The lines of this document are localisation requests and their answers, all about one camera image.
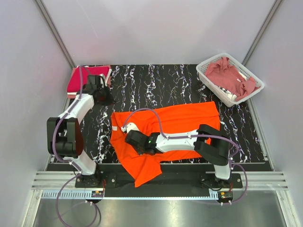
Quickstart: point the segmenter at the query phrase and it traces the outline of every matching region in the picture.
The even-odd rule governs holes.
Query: white wall
[[[303,1],[284,1],[248,68],[266,84],[253,98],[276,170],[303,223]]]
[[[18,227],[71,72],[33,0],[0,1],[0,226]]]
[[[274,0],[43,0],[76,64],[242,61]]]

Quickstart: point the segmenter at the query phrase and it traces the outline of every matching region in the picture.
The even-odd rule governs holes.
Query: orange cloth
[[[160,116],[164,133],[188,132],[199,128],[201,124],[219,130],[219,113],[214,102],[184,104],[155,109]],[[118,159],[126,171],[135,179],[135,187],[155,178],[162,173],[161,161],[174,161],[201,157],[195,151],[169,151],[163,154],[138,155],[134,148],[125,142],[126,134],[121,131],[124,121],[131,112],[113,112],[112,136],[110,142],[115,148]],[[152,132],[160,132],[159,122],[152,111],[136,112],[128,122],[133,122],[138,129],[149,136]]]

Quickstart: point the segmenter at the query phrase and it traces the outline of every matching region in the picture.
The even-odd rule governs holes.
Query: black marble surface
[[[215,101],[221,124],[240,152],[235,162],[264,162],[259,139],[246,103],[225,106],[200,80],[196,65],[113,65],[111,93],[115,105],[95,105],[81,123],[85,150],[98,163],[119,163],[109,143],[113,111],[160,108]],[[172,163],[203,163],[203,158]]]

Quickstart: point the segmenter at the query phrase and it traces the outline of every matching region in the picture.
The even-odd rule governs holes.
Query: metal floor
[[[60,200],[64,214],[80,200]],[[213,201],[122,201],[103,200],[98,203],[99,227],[286,227],[275,191],[248,191],[237,204],[221,207]],[[81,204],[64,214],[63,219],[73,227],[88,225],[95,210]],[[56,215],[55,200],[42,199],[35,227],[63,226]]]

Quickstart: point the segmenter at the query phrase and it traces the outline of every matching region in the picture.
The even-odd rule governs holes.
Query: laundry basket
[[[218,86],[216,86],[213,82],[211,82],[206,75],[204,75],[205,71],[207,70],[209,64],[211,62],[216,62],[220,60],[222,57],[228,57],[229,63],[237,68],[237,70],[242,73],[246,79],[253,77],[256,81],[256,87],[259,87],[259,89],[252,92],[249,96],[246,96],[245,98],[239,100],[239,101],[232,101]],[[217,54],[212,58],[207,59],[206,61],[200,63],[196,67],[197,71],[199,72],[200,80],[212,91],[216,96],[218,96],[221,101],[227,105],[228,107],[231,107],[233,105],[242,103],[246,101],[247,99],[253,97],[256,93],[260,92],[264,88],[264,83],[256,77],[251,71],[249,71],[246,67],[244,67],[240,62],[238,62],[236,59],[234,59],[232,56],[230,56],[227,53],[221,53]]]

